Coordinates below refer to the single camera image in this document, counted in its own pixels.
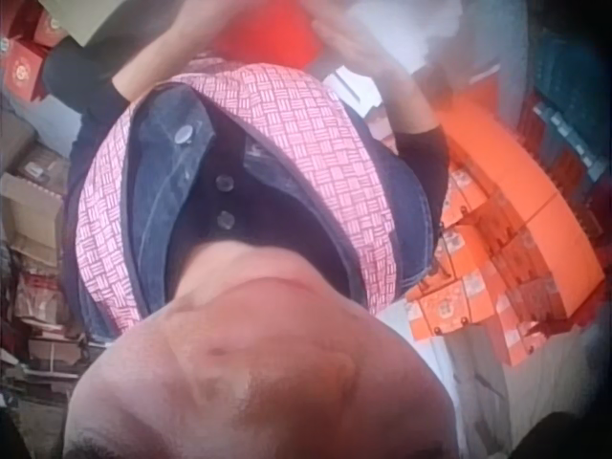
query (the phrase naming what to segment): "man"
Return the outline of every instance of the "man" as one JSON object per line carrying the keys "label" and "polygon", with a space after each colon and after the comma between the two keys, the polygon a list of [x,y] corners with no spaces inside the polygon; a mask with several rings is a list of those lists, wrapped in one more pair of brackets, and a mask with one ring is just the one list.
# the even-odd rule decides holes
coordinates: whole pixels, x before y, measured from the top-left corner
{"label": "man", "polygon": [[376,80],[399,157],[299,71],[181,74],[254,3],[186,0],[84,116],[66,290],[120,338],[76,388],[65,457],[457,457],[448,394],[372,317],[430,264],[444,135],[331,1],[305,2],[314,29]]}

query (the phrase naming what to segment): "patterned fabric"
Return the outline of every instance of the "patterned fabric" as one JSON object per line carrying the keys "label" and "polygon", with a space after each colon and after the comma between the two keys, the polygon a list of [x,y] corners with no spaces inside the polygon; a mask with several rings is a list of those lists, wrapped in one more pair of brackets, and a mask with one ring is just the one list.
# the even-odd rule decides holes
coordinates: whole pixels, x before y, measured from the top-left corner
{"label": "patterned fabric", "polygon": [[[375,167],[338,97],[300,71],[266,64],[183,74],[190,85],[251,125],[291,159],[331,210],[354,246],[372,314],[394,298],[395,229]],[[141,317],[123,260],[120,189],[134,107],[102,144],[80,197],[76,257],[94,301],[122,332]]]}

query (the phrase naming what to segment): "metal button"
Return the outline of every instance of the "metal button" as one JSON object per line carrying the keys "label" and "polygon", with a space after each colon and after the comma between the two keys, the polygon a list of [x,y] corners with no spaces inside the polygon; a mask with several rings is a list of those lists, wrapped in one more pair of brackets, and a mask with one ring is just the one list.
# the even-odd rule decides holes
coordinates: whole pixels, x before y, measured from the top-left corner
{"label": "metal button", "polygon": [[229,175],[220,175],[215,181],[217,189],[224,193],[233,191],[233,179]]}
{"label": "metal button", "polygon": [[225,210],[217,217],[217,225],[223,230],[231,230],[236,224],[236,218]]}
{"label": "metal button", "polygon": [[191,141],[193,137],[193,126],[186,124],[181,129],[177,131],[174,136],[174,142],[177,145],[185,145]]}

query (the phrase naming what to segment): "skin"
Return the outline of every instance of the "skin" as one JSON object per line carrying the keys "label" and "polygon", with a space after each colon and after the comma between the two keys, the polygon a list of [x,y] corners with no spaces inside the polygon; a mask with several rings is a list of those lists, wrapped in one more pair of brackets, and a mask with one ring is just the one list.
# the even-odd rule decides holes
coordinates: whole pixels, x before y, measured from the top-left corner
{"label": "skin", "polygon": [[[116,88],[144,97],[255,3],[186,0],[176,25],[116,75]],[[358,46],[354,36],[350,49],[361,52],[352,54],[337,45],[352,26],[328,6],[307,8],[351,68],[367,54],[380,60],[371,76],[394,127],[436,127],[411,78],[375,42]],[[124,457],[405,459],[428,448],[458,457],[448,394],[401,337],[297,254],[231,241],[194,250],[176,297],[83,376],[65,449],[83,440]]]}

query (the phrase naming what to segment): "hand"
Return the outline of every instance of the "hand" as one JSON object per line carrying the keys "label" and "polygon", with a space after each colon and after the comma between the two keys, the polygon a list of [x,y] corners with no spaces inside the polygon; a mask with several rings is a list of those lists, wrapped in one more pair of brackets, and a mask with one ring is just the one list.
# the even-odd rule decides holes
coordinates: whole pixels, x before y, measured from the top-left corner
{"label": "hand", "polygon": [[192,44],[206,46],[238,14],[265,0],[184,0],[172,33]]}
{"label": "hand", "polygon": [[407,76],[372,33],[348,17],[349,4],[349,0],[302,0],[305,10],[313,16],[315,33],[351,72],[374,79]]}

